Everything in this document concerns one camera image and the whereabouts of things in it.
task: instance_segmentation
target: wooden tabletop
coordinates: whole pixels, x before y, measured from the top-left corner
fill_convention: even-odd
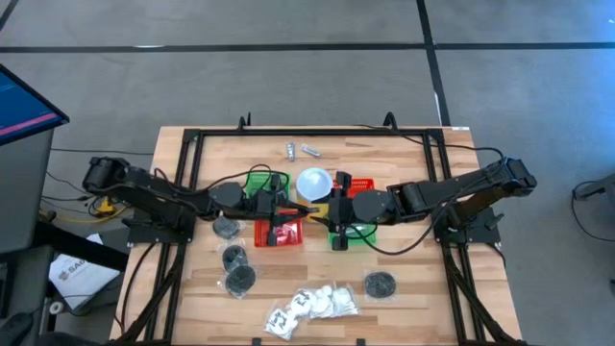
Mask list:
[[[154,155],[153,167],[162,169],[173,180],[183,127],[163,127]],[[474,146],[467,129],[443,128],[446,142]],[[306,143],[322,153],[316,159],[297,151],[294,162],[286,158],[286,143]],[[479,168],[476,154],[448,148],[453,176]],[[439,179],[442,179],[437,152],[434,151]],[[343,170],[355,177],[371,177],[376,188],[428,178],[421,145],[394,136],[228,136],[207,137],[198,187],[214,180],[248,170],[257,163],[288,172],[295,179],[309,167],[322,167],[333,176]],[[187,185],[188,174],[185,174]],[[243,182],[245,177],[237,179]],[[392,227],[379,227],[378,246],[388,251],[405,248],[428,227],[430,220]],[[299,247],[256,248],[254,224],[244,222],[240,238],[245,241],[250,262],[258,269],[256,284],[238,300],[218,287],[223,277],[218,248],[223,240],[211,230],[211,223],[197,221],[194,240],[187,247],[180,301],[175,320],[173,344],[249,344],[261,337],[263,344],[455,344],[455,325],[439,244],[429,235],[414,250],[397,257],[380,255],[366,246],[352,246],[347,252],[334,252],[324,226],[304,222],[304,244]],[[126,278],[147,244],[137,245],[130,254]],[[139,269],[128,301],[127,321],[136,319],[151,297],[159,261],[156,246]],[[521,333],[508,288],[502,259],[490,248],[470,247],[470,258],[478,295],[500,325],[514,337]],[[392,301],[366,301],[362,286],[366,271],[382,270],[397,279],[397,294]],[[349,284],[357,295],[361,316],[303,321],[290,342],[263,331],[268,311],[285,305],[299,287],[336,282]],[[126,283],[122,287],[123,297]],[[160,305],[157,337],[161,337],[166,313],[166,298]],[[468,336],[473,337],[469,307],[462,298]],[[111,337],[120,334],[115,324]]]

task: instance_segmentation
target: gray floor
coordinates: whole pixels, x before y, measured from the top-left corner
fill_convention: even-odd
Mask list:
[[[427,3],[438,43],[615,41],[607,0]],[[400,0],[20,0],[0,46],[420,42],[416,9]],[[539,181],[529,198],[498,204],[525,339],[615,345],[615,244],[581,234],[570,212],[575,184],[615,173],[615,50],[437,58],[452,124],[470,126],[477,145],[522,158]],[[0,54],[0,62],[71,116],[56,147],[152,151],[162,125],[231,125],[248,111],[263,125],[376,125],[387,111],[407,125],[440,121],[424,51]],[[88,159],[54,153],[49,170],[77,184]],[[150,158],[130,161],[148,166]],[[49,180],[45,193],[76,192]],[[578,213],[588,230],[615,238],[602,197]],[[61,225],[79,235],[119,227]],[[118,237],[111,243],[122,244]],[[102,341],[112,311],[63,316],[59,328]]]

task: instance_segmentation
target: computer monitor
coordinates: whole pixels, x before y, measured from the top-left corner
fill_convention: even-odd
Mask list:
[[[70,119],[0,64],[0,145],[66,124]]]

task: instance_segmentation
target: red basket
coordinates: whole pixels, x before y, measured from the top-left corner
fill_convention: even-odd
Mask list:
[[[353,178],[348,189],[348,197],[353,198],[355,195],[366,189],[374,189],[374,180],[372,178]],[[341,188],[337,182],[333,183],[334,188]]]
[[[292,214],[293,210],[282,210],[280,214]],[[304,242],[304,233],[301,227],[301,219],[296,219],[276,227],[278,245],[299,245]],[[256,221],[254,223],[254,245],[256,247],[267,246],[267,233],[269,232],[269,221]]]

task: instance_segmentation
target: black disc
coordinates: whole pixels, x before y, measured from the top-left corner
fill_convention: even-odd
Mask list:
[[[227,276],[225,287],[235,297],[243,296],[257,281],[257,273],[249,265],[239,265]]]
[[[372,298],[386,298],[395,293],[395,279],[389,273],[372,273],[365,277],[365,293]]]
[[[246,251],[241,246],[231,245],[222,253],[222,264],[226,271],[238,265],[247,265],[248,255],[246,255]]]
[[[234,239],[239,231],[241,231],[241,226],[238,221],[230,220],[224,216],[220,216],[213,221],[213,232],[223,239]]]

